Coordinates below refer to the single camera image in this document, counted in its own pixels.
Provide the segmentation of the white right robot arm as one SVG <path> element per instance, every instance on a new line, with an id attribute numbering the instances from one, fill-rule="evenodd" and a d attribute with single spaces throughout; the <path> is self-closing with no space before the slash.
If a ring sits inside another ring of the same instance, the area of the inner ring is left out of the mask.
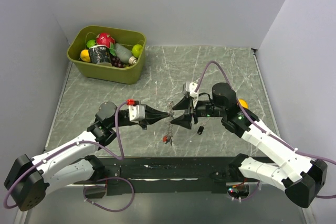
<path id="1" fill-rule="evenodd" d="M 233 180 L 259 180 L 284 191 L 297 206 L 310 206 L 326 182 L 328 166 L 324 160 L 299 154 L 280 140 L 258 116 L 242 107 L 228 83 L 213 85 L 209 100 L 199 99 L 198 86 L 194 82 L 183 85 L 183 94 L 183 99 L 173 109 L 184 113 L 173 119 L 172 124 L 191 129 L 200 117 L 220 118 L 226 130 L 262 151 L 274 163 L 262 163 L 239 154 L 229 165 Z"/>

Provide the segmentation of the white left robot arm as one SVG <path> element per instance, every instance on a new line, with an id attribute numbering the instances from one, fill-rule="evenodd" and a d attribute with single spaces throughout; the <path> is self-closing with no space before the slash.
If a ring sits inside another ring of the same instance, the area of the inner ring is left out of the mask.
<path id="1" fill-rule="evenodd" d="M 104 102 L 94 122 L 71 141 L 33 158 L 16 158 L 4 182 L 7 194 L 3 206 L 28 211 L 62 187 L 82 181 L 100 182 L 105 166 L 94 153 L 104 150 L 118 160 L 124 158 L 123 152 L 116 155 L 107 149 L 113 140 L 121 140 L 119 127 L 138 125 L 146 129 L 170 116 L 136 100 L 127 100 L 123 105 L 128 109 Z"/>

